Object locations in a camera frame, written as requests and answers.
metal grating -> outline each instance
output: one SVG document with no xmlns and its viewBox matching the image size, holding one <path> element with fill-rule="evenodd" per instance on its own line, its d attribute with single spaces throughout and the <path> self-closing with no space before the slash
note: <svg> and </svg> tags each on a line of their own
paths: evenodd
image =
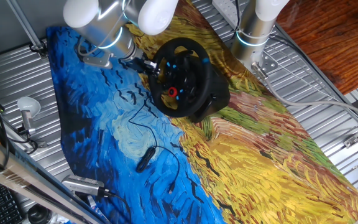
<svg viewBox="0 0 358 224">
<path fill-rule="evenodd" d="M 72 171 L 60 146 L 60 120 L 49 61 L 41 60 L 28 46 L 0 55 L 0 104 L 6 109 L 4 118 L 17 128 L 22 118 L 16 101 L 23 96 L 40 102 L 41 111 L 34 118 L 37 133 L 31 138 L 48 144 L 48 148 L 38 148 L 31 157 L 62 180 Z M 34 202 L 21 197 L 21 204 L 27 211 Z"/>
</svg>

white knob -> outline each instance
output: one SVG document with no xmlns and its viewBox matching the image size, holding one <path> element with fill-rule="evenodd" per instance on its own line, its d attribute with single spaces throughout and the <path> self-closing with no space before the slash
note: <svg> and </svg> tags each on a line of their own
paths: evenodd
<svg viewBox="0 0 358 224">
<path fill-rule="evenodd" d="M 67 0 L 63 18 L 72 28 L 80 28 L 92 21 L 99 12 L 99 0 Z"/>
<path fill-rule="evenodd" d="M 256 0 L 256 15 L 261 21 L 274 20 L 289 0 Z"/>
<path fill-rule="evenodd" d="M 171 23 L 178 0 L 147 0 L 139 12 L 138 26 L 147 35 L 157 35 Z"/>
</svg>

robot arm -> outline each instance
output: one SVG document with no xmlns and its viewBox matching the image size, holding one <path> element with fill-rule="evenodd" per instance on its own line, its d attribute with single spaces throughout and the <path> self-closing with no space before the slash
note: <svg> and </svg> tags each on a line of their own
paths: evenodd
<svg viewBox="0 0 358 224">
<path fill-rule="evenodd" d="M 250 0 L 242 13 L 231 52 L 248 70 L 261 63 L 262 53 L 278 14 L 289 0 Z"/>
<path fill-rule="evenodd" d="M 84 54 L 79 50 L 84 63 L 111 68 L 110 56 L 130 67 L 139 64 L 134 60 L 144 60 L 143 51 L 137 48 L 124 25 L 132 22 L 145 34 L 159 34 L 171 22 L 178 0 L 113 0 L 104 7 L 100 3 L 99 0 L 67 0 L 63 17 L 71 28 L 104 52 L 102 58 L 94 58 L 91 52 Z"/>
</svg>

black cable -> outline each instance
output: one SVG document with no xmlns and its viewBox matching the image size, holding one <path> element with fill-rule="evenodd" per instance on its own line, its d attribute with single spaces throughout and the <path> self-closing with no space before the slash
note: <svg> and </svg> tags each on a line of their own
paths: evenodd
<svg viewBox="0 0 358 224">
<path fill-rule="evenodd" d="M 0 172 L 2 172 L 4 169 L 6 169 L 7 163 L 9 161 L 9 140 L 6 134 L 6 128 L 4 125 L 4 121 L 2 119 L 1 113 L 0 113 L 0 125 L 1 125 L 1 129 L 2 129 L 2 136 L 0 136 L 0 142 L 1 143 L 5 143 L 5 148 L 6 148 L 6 152 L 5 152 L 5 161 L 4 164 L 2 165 L 2 167 L 0 167 Z"/>
<path fill-rule="evenodd" d="M 30 141 L 30 134 L 27 135 L 27 139 L 25 141 L 18 141 L 18 140 L 11 139 L 11 138 L 9 138 L 9 140 L 11 140 L 12 142 L 21 143 L 21 144 L 28 143 Z"/>
<path fill-rule="evenodd" d="M 136 117 L 136 115 L 139 114 L 139 112 L 143 109 L 143 107 L 146 105 L 147 100 L 148 100 L 150 97 L 151 97 L 151 95 L 148 96 L 148 97 L 146 98 L 146 100 L 144 100 L 143 106 L 142 106 L 138 111 L 136 111 L 136 113 L 128 120 L 128 122 L 130 122 L 131 124 L 134 124 L 134 125 L 138 125 L 138 126 L 141 126 L 141 127 L 144 127 L 144 128 L 148 128 L 148 129 L 151 131 L 151 133 L 153 134 L 154 141 L 155 141 L 155 145 L 157 145 L 157 138 L 155 137 L 154 132 L 153 132 L 153 130 L 152 130 L 150 127 L 148 127 L 148 126 L 146 126 L 146 125 L 143 125 L 143 124 L 138 124 L 138 123 L 135 123 L 135 122 L 131 121 L 131 120 L 134 119 L 134 118 Z"/>
<path fill-rule="evenodd" d="M 34 148 L 31 152 L 27 153 L 27 155 L 33 154 L 38 149 L 38 143 L 36 141 L 30 140 L 30 142 L 34 145 Z"/>
<path fill-rule="evenodd" d="M 174 157 L 175 159 L 178 161 L 178 170 L 177 170 L 177 174 L 175 176 L 175 179 L 172 181 L 172 183 L 170 184 L 169 188 L 168 188 L 168 191 L 169 193 L 171 194 L 173 192 L 173 189 L 175 188 L 175 182 L 177 181 L 177 178 L 178 178 L 178 175 L 179 175 L 179 171 L 180 171 L 180 163 L 179 163 L 179 159 L 177 158 L 177 156 L 169 149 L 167 149 L 166 147 L 162 147 L 162 146 L 159 146 L 157 144 L 157 138 L 155 137 L 155 134 L 153 132 L 153 129 L 146 126 L 146 125 L 143 125 L 143 124 L 138 124 L 138 123 L 135 123 L 132 121 L 132 119 L 134 119 L 136 117 L 136 115 L 139 114 L 139 112 L 143 109 L 143 107 L 146 105 L 146 102 L 147 100 L 150 98 L 151 96 L 148 96 L 145 101 L 144 101 L 144 104 L 142 107 L 140 107 L 140 109 L 138 111 L 136 111 L 136 113 L 128 120 L 129 123 L 131 124 L 134 124 L 134 125 L 138 125 L 138 126 L 141 126 L 141 127 L 144 127 L 144 128 L 147 128 L 150 130 L 150 132 L 153 134 L 153 137 L 154 137 L 154 141 L 155 141 L 155 145 L 148 148 L 146 153 L 143 155 L 142 159 L 140 160 L 140 162 L 137 164 L 136 166 L 136 172 L 143 172 L 146 167 L 147 167 L 147 164 L 149 164 L 151 158 L 153 158 L 154 154 L 155 154 L 155 148 L 157 147 L 160 147 L 162 149 L 165 149 L 167 150 L 168 152 L 170 152 Z"/>
<path fill-rule="evenodd" d="M 32 146 L 33 146 L 33 150 L 28 152 L 27 155 L 33 154 L 38 149 L 38 143 L 36 141 L 34 141 L 34 140 L 31 140 L 31 135 L 30 134 L 27 135 L 27 139 L 25 141 L 18 141 L 18 140 L 11 139 L 11 138 L 9 138 L 9 140 L 11 140 L 12 142 L 20 143 L 20 144 L 31 142 Z"/>
<path fill-rule="evenodd" d="M 109 197 L 115 197 L 115 198 L 118 198 L 120 201 L 122 201 L 124 204 L 125 204 L 125 207 L 127 209 L 127 212 L 129 213 L 129 223 L 132 223 L 132 214 L 131 214 L 131 210 L 129 208 L 129 205 L 127 203 L 126 200 L 124 200 L 122 197 L 116 195 L 116 194 L 113 194 L 111 192 L 105 192 L 104 193 L 105 195 L 109 196 Z"/>
<path fill-rule="evenodd" d="M 176 183 L 177 178 L 178 178 L 178 175 L 179 175 L 179 171 L 180 171 L 179 159 L 177 158 L 177 155 L 175 155 L 171 150 L 167 149 L 166 147 L 162 147 L 162 146 L 157 146 L 157 147 L 160 147 L 160 148 L 165 149 L 165 150 L 167 150 L 168 152 L 170 152 L 170 153 L 174 156 L 174 158 L 177 160 L 177 162 L 178 162 L 177 174 L 176 174 L 176 176 L 175 176 L 175 179 L 172 181 L 171 185 L 169 186 L 169 193 L 172 194 L 173 189 L 175 188 L 175 183 Z"/>
</svg>

metal pole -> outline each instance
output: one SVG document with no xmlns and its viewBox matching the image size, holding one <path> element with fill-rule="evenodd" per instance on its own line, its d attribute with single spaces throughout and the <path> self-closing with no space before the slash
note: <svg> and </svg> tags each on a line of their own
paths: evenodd
<svg viewBox="0 0 358 224">
<path fill-rule="evenodd" d="M 5 160 L 4 152 L 5 149 L 0 145 L 0 165 Z M 96 212 L 89 207 L 85 209 L 86 204 L 62 184 L 59 189 L 45 178 L 47 174 L 40 175 L 39 172 L 46 171 L 37 168 L 35 163 L 20 149 L 15 155 L 9 153 L 7 169 L 0 172 L 0 183 L 76 223 L 104 223 Z"/>
<path fill-rule="evenodd" d="M 15 16 L 17 17 L 17 20 L 22 25 L 25 33 L 29 36 L 34 47 L 36 49 L 42 49 L 43 45 L 41 44 L 41 41 L 37 37 L 37 34 L 35 34 L 32 26 L 30 25 L 30 22 L 27 20 L 20 5 L 17 3 L 16 0 L 6 0 L 6 1 L 7 1 L 8 5 L 11 7 Z"/>
</svg>

